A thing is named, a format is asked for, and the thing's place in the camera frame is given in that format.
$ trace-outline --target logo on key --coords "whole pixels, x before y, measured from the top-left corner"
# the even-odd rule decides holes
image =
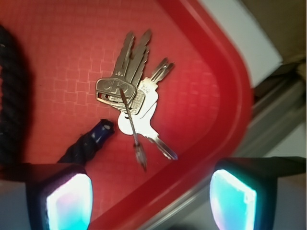
[[[99,79],[96,84],[96,90],[107,95],[120,96],[119,88],[123,89],[128,98],[133,97],[136,93],[136,88],[132,84],[118,78]]]

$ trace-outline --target key head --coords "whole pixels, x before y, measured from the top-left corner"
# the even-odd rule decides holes
[[[120,97],[119,89],[123,89],[127,98],[134,97],[136,87],[120,78],[101,78],[96,83],[96,94]]]
[[[139,87],[145,94],[144,102],[138,112],[136,114],[137,118],[142,118],[146,115],[146,113],[151,109],[151,107],[157,102],[159,95],[155,91],[157,85],[152,83],[149,78],[146,78],[140,82]]]
[[[157,103],[155,103],[150,110],[146,113],[146,115],[138,119],[134,115],[132,115],[132,120],[134,123],[135,131],[138,134],[143,135],[147,138],[155,138],[158,136],[158,133],[150,126],[150,120],[154,115],[155,109],[156,109]],[[126,135],[132,135],[133,131],[128,119],[128,115],[124,112],[121,112],[118,117],[118,127],[120,131]]]
[[[131,103],[128,103],[130,105],[130,113],[132,115],[136,115],[139,113],[140,109],[142,108],[143,102],[145,99],[145,94],[141,90],[137,90],[137,93]],[[116,108],[119,111],[126,112],[126,107],[122,103],[118,103],[116,106],[112,107]]]
[[[153,141],[166,158],[174,161],[178,160],[177,154],[172,151],[158,136],[153,139]]]

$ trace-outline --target bunch of keys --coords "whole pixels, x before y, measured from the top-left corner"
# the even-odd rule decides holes
[[[157,83],[163,80],[174,66],[174,63],[168,63],[167,58],[164,58],[150,78],[141,80],[148,58],[147,43],[151,34],[150,30],[146,31],[133,50],[131,49],[134,35],[132,32],[127,34],[112,76],[99,79],[96,83],[96,99],[121,111],[118,127],[124,134],[141,134],[155,143],[168,159],[177,160],[177,155],[159,138],[159,134],[150,125],[158,100]],[[146,156],[140,156],[144,154],[144,151],[142,153],[136,151],[137,160],[142,162],[142,166],[146,165],[144,162]]]

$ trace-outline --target key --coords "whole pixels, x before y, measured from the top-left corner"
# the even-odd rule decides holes
[[[154,103],[153,106],[149,109],[149,111],[143,116],[143,118],[138,119],[135,118],[135,116],[131,116],[135,132],[138,134],[143,135],[147,139],[149,139],[151,142],[155,143],[158,147],[158,149],[170,160],[177,160],[177,154],[172,151],[160,138],[159,134],[151,127],[150,120],[152,116],[154,115],[155,109],[156,109],[157,103]],[[118,127],[119,129],[127,135],[132,135],[133,131],[131,129],[130,122],[128,118],[126,117],[126,114],[124,112],[121,112],[118,117]]]
[[[119,67],[119,70],[117,71],[117,73],[119,73],[119,74],[117,74],[115,72],[115,75],[117,77],[120,76],[121,78],[123,78],[123,80],[127,84],[128,88],[124,89],[124,84],[119,85],[117,82],[115,82],[112,85],[112,87],[115,88],[115,89],[113,89],[113,91],[115,91],[114,94],[101,93],[100,99],[103,100],[104,103],[107,103],[107,104],[109,104],[113,107],[119,106],[121,109],[125,109],[123,101],[122,101],[120,95],[118,94],[118,88],[123,88],[124,93],[125,93],[126,97],[128,98],[128,104],[131,105],[132,99],[134,98],[136,91],[137,91],[138,83],[139,83],[140,78],[142,76],[142,71],[144,69],[145,62],[147,61],[147,58],[148,58],[149,48],[147,47],[147,43],[149,42],[149,40],[151,38],[151,34],[152,34],[151,30],[147,30],[143,34],[143,36],[141,37],[139,45],[132,51],[131,57],[130,58],[128,57],[128,62],[124,62],[124,64],[127,63],[127,65],[125,66],[126,69],[125,69],[123,76],[122,76],[123,71],[120,70],[120,65],[117,65],[118,61],[120,63],[122,61],[122,59],[120,59],[120,57],[125,51],[124,48],[122,49],[122,52],[120,53],[120,56],[118,57],[118,60],[117,60],[116,66],[115,66],[115,70],[116,70],[117,67]],[[137,80],[136,84],[131,83],[131,81],[133,81],[134,78],[136,78],[136,80]],[[106,82],[105,83],[106,87],[108,87],[110,84],[107,81],[105,81],[105,82]]]
[[[139,68],[137,69],[137,71],[135,73],[134,78],[138,78],[138,79],[141,78],[141,76],[143,74],[143,69],[145,67],[145,63],[146,63],[147,58],[148,58],[148,52],[149,52],[149,48],[146,48],[144,57],[143,57],[143,59],[142,59],[142,61],[140,63]],[[136,93],[134,99],[130,103],[128,103],[129,106],[131,107],[132,104],[135,104],[135,103],[141,104],[143,102],[143,100],[144,100],[144,97],[145,97],[144,93],[142,91],[140,91],[140,90],[137,90],[137,93]],[[114,108],[116,108],[116,109],[118,109],[120,111],[125,112],[126,111],[125,105],[121,104],[122,103],[122,99],[121,98],[116,98],[116,97],[113,97],[113,98],[114,98],[114,101],[119,102],[119,103],[116,106],[112,105],[112,107],[114,107]],[[130,112],[131,112],[131,114],[134,115],[134,114],[137,114],[139,112],[139,110],[136,111],[135,109],[131,109]]]
[[[164,58],[152,72],[152,77],[145,78],[140,82],[137,94],[132,100],[132,104],[130,106],[130,112],[132,115],[142,118],[147,113],[152,105],[158,100],[159,96],[156,92],[156,89],[158,88],[157,83],[163,80],[173,67],[174,63],[168,64],[168,59]]]
[[[125,75],[125,81],[132,83],[135,87],[138,87],[140,83],[140,79],[143,74],[143,69],[145,67],[145,63],[147,62],[149,47],[147,43],[151,38],[152,32],[151,30],[147,30],[143,36],[141,37],[139,45],[132,51],[130,62],[127,68],[127,72]],[[121,102],[121,98],[109,97],[110,101]],[[118,105],[122,109],[125,109],[125,105]]]
[[[126,97],[132,99],[135,96],[137,91],[136,87],[125,81],[133,40],[134,35],[132,32],[129,32],[124,41],[124,46],[121,49],[120,55],[117,58],[112,76],[108,79],[99,79],[97,81],[96,100],[106,104],[114,104],[114,102],[105,98],[104,95],[120,97],[119,88],[123,89]]]

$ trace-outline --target metal key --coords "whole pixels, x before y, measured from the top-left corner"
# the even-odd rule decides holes
[[[148,138],[151,142],[154,142],[158,149],[170,160],[177,160],[177,154],[172,151],[160,138],[159,134],[151,127],[150,120],[154,115],[157,103],[154,103],[153,106],[149,109],[149,111],[143,116],[143,118],[136,118],[135,116],[131,116],[135,132],[143,135]],[[131,125],[129,119],[126,117],[127,115],[124,112],[121,112],[118,117],[118,127],[119,129],[127,135],[132,135],[133,131],[131,129]]]
[[[130,112],[138,118],[142,118],[147,111],[153,106],[158,100],[158,88],[157,83],[164,79],[164,77],[173,68],[174,63],[168,64],[168,59],[164,58],[156,69],[152,72],[151,78],[143,79],[138,87],[137,94],[130,105]]]
[[[136,88],[140,83],[143,74],[143,69],[145,67],[145,63],[147,62],[148,52],[149,52],[149,47],[147,46],[147,43],[149,42],[151,35],[152,35],[151,30],[147,30],[143,34],[139,45],[136,48],[134,48],[134,50],[132,51],[127,72],[125,74],[125,81],[128,83],[132,83]],[[124,111],[125,105],[122,104],[123,101],[120,97],[109,96],[108,100],[113,102],[120,102],[118,105],[114,107],[121,108],[122,111]]]
[[[145,63],[146,63],[147,58],[148,58],[148,52],[149,52],[149,48],[146,48],[146,51],[144,53],[144,57],[143,57],[140,65],[139,65],[139,68],[137,69],[136,73],[134,74],[133,80],[141,78],[141,76],[143,74],[143,69],[145,67]],[[144,101],[144,98],[145,98],[145,94],[141,90],[138,89],[135,97],[133,98],[133,100],[130,103],[128,103],[130,108],[131,107],[134,108],[134,109],[130,109],[131,114],[134,115],[134,114],[137,114],[139,112],[140,109],[137,108],[137,106],[135,104],[142,104],[143,101]],[[123,112],[126,111],[125,105],[122,104],[122,99],[121,98],[114,97],[114,101],[119,102],[119,103],[116,106],[112,105],[112,107],[114,107],[114,108],[116,108],[116,109],[118,109],[120,111],[123,111]]]
[[[136,118],[144,117],[145,114],[149,111],[149,109],[153,106],[153,104],[156,103],[159,98],[159,95],[156,91],[156,89],[158,88],[157,83],[163,80],[173,67],[174,63],[172,62],[168,64],[168,59],[164,58],[157,66],[157,68],[153,71],[152,77],[145,78],[140,82],[138,90],[141,90],[145,94],[146,99],[141,105],[138,105],[136,103],[131,105],[132,110],[137,110],[136,107],[140,107],[138,114],[135,115]]]
[[[96,99],[106,104],[116,105],[117,103],[112,102],[105,98],[105,95],[120,97],[119,88],[122,88],[126,97],[130,100],[136,94],[137,88],[131,83],[125,81],[125,75],[130,61],[131,47],[133,44],[134,35],[129,32],[126,36],[124,46],[117,58],[115,68],[111,78],[99,79],[96,83]]]

